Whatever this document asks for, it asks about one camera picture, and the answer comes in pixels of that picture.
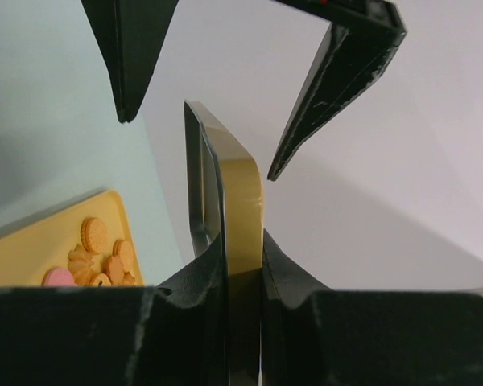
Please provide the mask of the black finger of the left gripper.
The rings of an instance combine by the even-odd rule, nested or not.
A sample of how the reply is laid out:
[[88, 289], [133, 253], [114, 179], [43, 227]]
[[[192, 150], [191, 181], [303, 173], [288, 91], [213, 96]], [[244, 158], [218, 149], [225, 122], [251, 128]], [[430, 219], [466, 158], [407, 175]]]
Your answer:
[[329, 21], [270, 165], [275, 181], [298, 149], [385, 72], [407, 29], [389, 1], [287, 1]]
[[176, 0], [84, 0], [109, 74], [118, 121], [138, 115], [175, 13]]

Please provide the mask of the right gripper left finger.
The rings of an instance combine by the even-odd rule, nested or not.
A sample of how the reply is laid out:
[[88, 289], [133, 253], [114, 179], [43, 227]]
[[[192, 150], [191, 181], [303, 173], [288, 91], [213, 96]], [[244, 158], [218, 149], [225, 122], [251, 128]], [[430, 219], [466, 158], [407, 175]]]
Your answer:
[[225, 385], [218, 236], [157, 286], [0, 288], [0, 385]]

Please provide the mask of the silver tin lid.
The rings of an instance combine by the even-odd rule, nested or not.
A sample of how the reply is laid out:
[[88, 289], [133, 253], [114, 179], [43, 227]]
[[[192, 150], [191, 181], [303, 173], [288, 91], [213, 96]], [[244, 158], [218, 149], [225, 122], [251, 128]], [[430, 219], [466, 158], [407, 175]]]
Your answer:
[[265, 195], [248, 150], [199, 101], [184, 102], [188, 218], [194, 253], [220, 244], [227, 278], [229, 384], [256, 385], [260, 370]]

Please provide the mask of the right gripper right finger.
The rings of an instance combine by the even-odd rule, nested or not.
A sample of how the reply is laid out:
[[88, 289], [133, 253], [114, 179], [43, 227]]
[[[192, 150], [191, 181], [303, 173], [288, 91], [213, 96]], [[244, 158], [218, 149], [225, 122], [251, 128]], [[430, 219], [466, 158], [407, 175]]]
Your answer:
[[265, 235], [262, 382], [483, 385], [483, 296], [334, 290]]

